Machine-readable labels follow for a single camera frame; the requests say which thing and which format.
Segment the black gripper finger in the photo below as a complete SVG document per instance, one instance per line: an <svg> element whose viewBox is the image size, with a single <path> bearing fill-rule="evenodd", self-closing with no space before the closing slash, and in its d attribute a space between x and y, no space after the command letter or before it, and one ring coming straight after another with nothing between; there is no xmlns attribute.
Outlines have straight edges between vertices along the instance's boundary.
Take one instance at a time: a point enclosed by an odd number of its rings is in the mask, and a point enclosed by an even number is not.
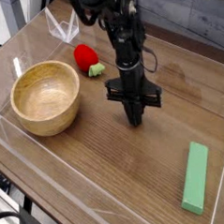
<svg viewBox="0 0 224 224"><path fill-rule="evenodd" d="M140 125L144 113L143 104L139 100L125 100L123 106L127 114L128 122L134 127Z"/></svg>

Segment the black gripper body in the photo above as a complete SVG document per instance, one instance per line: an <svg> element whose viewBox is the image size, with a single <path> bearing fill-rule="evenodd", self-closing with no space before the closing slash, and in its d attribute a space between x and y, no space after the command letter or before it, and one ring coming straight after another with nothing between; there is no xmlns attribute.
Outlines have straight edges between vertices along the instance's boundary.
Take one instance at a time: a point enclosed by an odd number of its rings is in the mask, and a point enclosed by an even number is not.
<svg viewBox="0 0 224 224"><path fill-rule="evenodd" d="M148 81L142 64L135 67L119 68L120 77L105 81L108 100L139 101L143 106L161 106L161 87Z"/></svg>

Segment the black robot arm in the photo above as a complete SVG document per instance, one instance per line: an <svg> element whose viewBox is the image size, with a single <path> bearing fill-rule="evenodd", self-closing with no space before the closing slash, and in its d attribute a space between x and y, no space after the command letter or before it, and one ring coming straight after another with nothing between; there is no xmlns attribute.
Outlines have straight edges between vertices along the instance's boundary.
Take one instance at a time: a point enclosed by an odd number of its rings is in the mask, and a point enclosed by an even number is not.
<svg viewBox="0 0 224 224"><path fill-rule="evenodd" d="M69 0L79 19L87 26L98 23L107 32L116 52L120 76L105 82L106 97L123 104L128 122L142 123L146 106L160 107L161 87L145 77L142 53L146 34L134 0Z"/></svg>

